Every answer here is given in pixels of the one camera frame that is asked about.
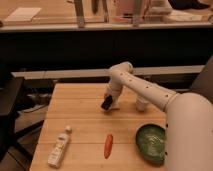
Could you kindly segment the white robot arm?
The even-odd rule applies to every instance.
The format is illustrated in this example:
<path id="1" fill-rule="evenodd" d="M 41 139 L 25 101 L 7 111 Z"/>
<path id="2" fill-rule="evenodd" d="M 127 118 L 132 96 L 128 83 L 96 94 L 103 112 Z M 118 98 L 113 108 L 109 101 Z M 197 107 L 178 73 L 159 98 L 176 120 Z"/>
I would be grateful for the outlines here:
<path id="1" fill-rule="evenodd" d="M 213 171 L 213 104 L 198 93 L 178 93 L 133 75 L 122 62 L 109 68 L 106 93 L 124 86 L 166 113 L 165 171 Z"/>

